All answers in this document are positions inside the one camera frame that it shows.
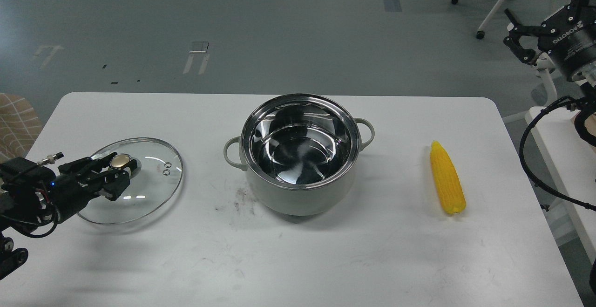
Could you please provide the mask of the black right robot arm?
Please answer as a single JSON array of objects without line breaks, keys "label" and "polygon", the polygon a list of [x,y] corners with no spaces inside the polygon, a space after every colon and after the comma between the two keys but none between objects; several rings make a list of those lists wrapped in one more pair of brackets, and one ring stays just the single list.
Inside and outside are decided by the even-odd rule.
[{"label": "black right robot arm", "polygon": [[[595,288],[595,0],[570,0],[536,26],[519,22],[510,10],[505,46],[524,64],[549,71],[577,85],[580,98],[549,97],[531,108],[520,139],[519,159],[534,186],[564,205],[590,260],[590,288]],[[549,186],[530,168],[525,146],[533,136],[552,175]]]}]

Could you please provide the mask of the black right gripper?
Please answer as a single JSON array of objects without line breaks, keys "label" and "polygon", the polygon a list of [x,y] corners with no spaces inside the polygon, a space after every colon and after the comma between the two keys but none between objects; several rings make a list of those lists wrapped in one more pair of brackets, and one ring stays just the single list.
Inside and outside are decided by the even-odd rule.
[{"label": "black right gripper", "polygon": [[561,7],[548,16],[541,26],[523,25],[517,16],[506,8],[505,16],[509,20],[508,35],[504,45],[521,63],[532,65],[538,52],[534,48],[524,48],[522,37],[538,38],[539,50],[549,54],[558,71],[569,82],[584,79],[583,67],[594,63],[596,59],[596,31],[594,6],[582,7],[576,14]]}]

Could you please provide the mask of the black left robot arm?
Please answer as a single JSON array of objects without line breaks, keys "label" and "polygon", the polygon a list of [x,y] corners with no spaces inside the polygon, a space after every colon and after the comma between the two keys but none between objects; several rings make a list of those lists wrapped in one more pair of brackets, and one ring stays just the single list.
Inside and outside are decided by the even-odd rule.
[{"label": "black left robot arm", "polygon": [[40,161],[15,157],[1,164],[2,231],[11,228],[24,237],[47,237],[92,199],[117,200],[141,170],[138,159],[113,152],[83,157],[53,172],[48,166],[63,156],[58,152]]}]

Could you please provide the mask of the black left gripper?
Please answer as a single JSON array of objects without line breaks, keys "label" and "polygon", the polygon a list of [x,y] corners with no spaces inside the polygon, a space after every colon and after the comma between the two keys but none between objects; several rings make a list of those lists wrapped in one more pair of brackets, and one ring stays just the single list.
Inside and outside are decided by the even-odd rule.
[{"label": "black left gripper", "polygon": [[140,171],[140,162],[129,154],[85,157],[58,166],[58,175],[44,184],[50,203],[62,224],[84,209],[91,199],[116,201],[130,186],[130,176]]}]

